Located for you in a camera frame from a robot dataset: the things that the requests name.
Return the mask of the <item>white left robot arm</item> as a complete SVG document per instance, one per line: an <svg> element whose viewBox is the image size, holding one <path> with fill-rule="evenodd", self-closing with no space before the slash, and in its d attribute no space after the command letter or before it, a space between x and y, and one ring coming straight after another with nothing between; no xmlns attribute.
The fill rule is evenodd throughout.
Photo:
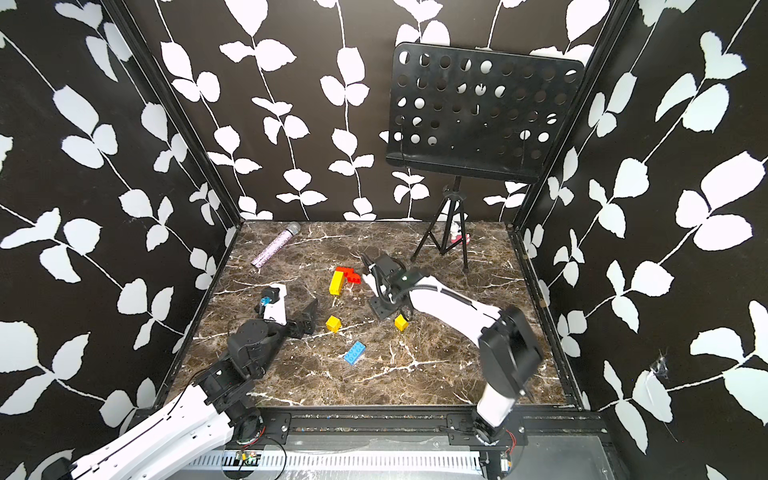
<svg viewBox="0 0 768 480"><path fill-rule="evenodd" d="M249 393L288 338L315 331L318 301L284 323L259 316L227 339L227 350L170 403L118 439L76 461L60 458L43 479L166 479L199 456L235 439L260 439L265 423Z"/></svg>

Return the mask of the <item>tall yellow lego brick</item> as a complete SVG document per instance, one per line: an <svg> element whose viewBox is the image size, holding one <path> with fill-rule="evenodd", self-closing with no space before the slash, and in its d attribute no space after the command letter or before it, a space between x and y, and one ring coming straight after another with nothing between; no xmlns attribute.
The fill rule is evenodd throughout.
<svg viewBox="0 0 768 480"><path fill-rule="evenodd" d="M329 293L333 296L340 296L346 281L346 274L344 271L336 270L329 285Z"/></svg>

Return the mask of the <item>long red lego brick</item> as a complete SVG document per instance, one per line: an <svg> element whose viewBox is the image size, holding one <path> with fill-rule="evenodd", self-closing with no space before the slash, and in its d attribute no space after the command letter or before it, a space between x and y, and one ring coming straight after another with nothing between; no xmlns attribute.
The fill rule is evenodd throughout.
<svg viewBox="0 0 768 480"><path fill-rule="evenodd" d="M336 271L341 272L348 283L360 284L362 282L361 275L353 268L337 267Z"/></svg>

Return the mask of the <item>light blue lego brick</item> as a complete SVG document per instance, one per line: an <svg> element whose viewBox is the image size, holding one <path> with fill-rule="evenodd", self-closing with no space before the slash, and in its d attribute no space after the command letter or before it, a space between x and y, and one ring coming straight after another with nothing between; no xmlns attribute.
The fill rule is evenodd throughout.
<svg viewBox="0 0 768 480"><path fill-rule="evenodd" d="M344 354L343 359L349 365L355 365L364 355L365 350L366 346L363 343L356 341L352 347Z"/></svg>

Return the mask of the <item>small yellow lego brick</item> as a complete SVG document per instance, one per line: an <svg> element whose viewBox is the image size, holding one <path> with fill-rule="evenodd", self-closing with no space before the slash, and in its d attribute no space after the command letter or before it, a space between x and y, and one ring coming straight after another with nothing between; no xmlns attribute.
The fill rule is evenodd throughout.
<svg viewBox="0 0 768 480"><path fill-rule="evenodd" d="M338 333L342 328L342 322L336 316L330 316L325 323L326 328L332 333Z"/></svg>

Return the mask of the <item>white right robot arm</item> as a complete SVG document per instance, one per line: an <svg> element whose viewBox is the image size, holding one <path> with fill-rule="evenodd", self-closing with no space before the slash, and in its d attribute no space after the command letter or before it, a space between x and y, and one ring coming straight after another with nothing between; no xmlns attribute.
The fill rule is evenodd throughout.
<svg viewBox="0 0 768 480"><path fill-rule="evenodd" d="M408 308L440 320L477 347L486 385L473 414L473 430L481 442L495 442L544 360L524 313L514 306L501 309L472 300L414 270L391 281L368 273L362 281L373 292L369 303L378 317Z"/></svg>

